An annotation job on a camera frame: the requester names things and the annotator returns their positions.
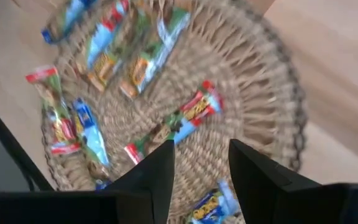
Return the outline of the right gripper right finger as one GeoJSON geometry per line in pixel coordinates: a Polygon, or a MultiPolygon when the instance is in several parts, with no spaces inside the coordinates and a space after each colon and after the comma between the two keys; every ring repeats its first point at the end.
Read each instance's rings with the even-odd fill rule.
{"type": "Polygon", "coordinates": [[[229,141],[231,179],[246,224],[300,224],[290,208],[292,192],[320,184],[293,171],[238,139],[229,141]]]}

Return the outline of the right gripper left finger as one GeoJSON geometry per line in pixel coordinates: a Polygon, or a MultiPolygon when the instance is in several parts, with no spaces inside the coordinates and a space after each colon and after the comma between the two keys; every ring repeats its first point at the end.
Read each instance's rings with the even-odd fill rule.
{"type": "Polygon", "coordinates": [[[167,224],[175,175],[175,146],[165,141],[106,187],[114,202],[107,224],[167,224]]]}

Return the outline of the blue-wrapped granola bar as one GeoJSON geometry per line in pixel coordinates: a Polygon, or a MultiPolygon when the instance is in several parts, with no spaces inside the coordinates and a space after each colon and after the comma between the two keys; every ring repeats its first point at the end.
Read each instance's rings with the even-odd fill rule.
{"type": "Polygon", "coordinates": [[[109,157],[97,119],[82,98],[73,102],[76,133],[87,156],[88,170],[93,176],[96,190],[102,190],[110,183],[109,157]]]}
{"type": "Polygon", "coordinates": [[[187,224],[222,224],[239,210],[239,203],[225,180],[210,190],[193,208],[187,224]]]}
{"type": "Polygon", "coordinates": [[[44,41],[56,44],[66,38],[76,22],[97,0],[65,0],[41,30],[44,41]]]}

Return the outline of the red-wrapped granola bar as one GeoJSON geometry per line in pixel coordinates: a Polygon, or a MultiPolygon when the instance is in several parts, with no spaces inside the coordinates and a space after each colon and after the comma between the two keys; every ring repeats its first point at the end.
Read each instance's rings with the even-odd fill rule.
{"type": "Polygon", "coordinates": [[[41,99],[48,122],[53,131],[52,154],[71,154],[81,149],[81,143],[75,133],[71,113],[63,98],[58,70],[54,66],[46,66],[25,76],[32,84],[41,99]]]}
{"type": "Polygon", "coordinates": [[[221,113],[222,110],[221,95],[211,81],[205,80],[188,103],[164,117],[149,133],[129,143],[124,150],[133,163],[138,164],[165,141],[172,140],[178,144],[208,116],[221,113]]]}
{"type": "Polygon", "coordinates": [[[106,53],[106,47],[113,41],[129,5],[129,0],[116,0],[103,6],[101,20],[96,23],[95,30],[86,41],[85,74],[99,91],[106,88],[104,76],[114,65],[106,53]]]}

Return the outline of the green-wrapped granola bar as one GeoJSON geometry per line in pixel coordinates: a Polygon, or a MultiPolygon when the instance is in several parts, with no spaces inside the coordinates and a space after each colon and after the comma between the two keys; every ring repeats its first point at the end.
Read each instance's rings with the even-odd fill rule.
{"type": "Polygon", "coordinates": [[[179,7],[170,8],[157,19],[145,44],[127,63],[119,85],[130,99],[141,94],[162,69],[182,30],[190,21],[190,13],[179,7]]]}
{"type": "Polygon", "coordinates": [[[142,8],[131,6],[122,25],[121,47],[124,57],[131,54],[149,26],[150,14],[142,8]]]}

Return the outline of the round woven placemat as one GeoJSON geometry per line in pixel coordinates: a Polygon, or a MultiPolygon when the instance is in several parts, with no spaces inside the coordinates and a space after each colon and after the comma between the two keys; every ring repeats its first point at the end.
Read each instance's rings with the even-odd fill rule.
{"type": "Polygon", "coordinates": [[[184,224],[216,181],[230,178],[232,138],[298,171],[305,148],[304,93],[268,22],[244,0],[146,1],[187,6],[191,17],[162,71],[136,99],[126,99],[116,83],[99,94],[74,74],[73,62],[101,15],[99,9],[58,45],[55,64],[63,95],[67,100],[83,97],[97,117],[110,158],[110,178],[120,178],[134,165],[124,146],[189,100],[203,80],[216,85],[224,100],[223,113],[208,118],[176,146],[169,224],[184,224]]]}

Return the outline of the black aluminium table frame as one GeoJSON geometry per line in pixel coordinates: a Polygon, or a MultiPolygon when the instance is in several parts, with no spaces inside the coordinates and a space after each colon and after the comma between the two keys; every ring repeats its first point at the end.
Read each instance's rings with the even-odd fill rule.
{"type": "Polygon", "coordinates": [[[31,192],[35,192],[35,186],[41,191],[54,191],[54,188],[49,184],[49,181],[27,155],[1,118],[0,142],[19,168],[31,192]]]}

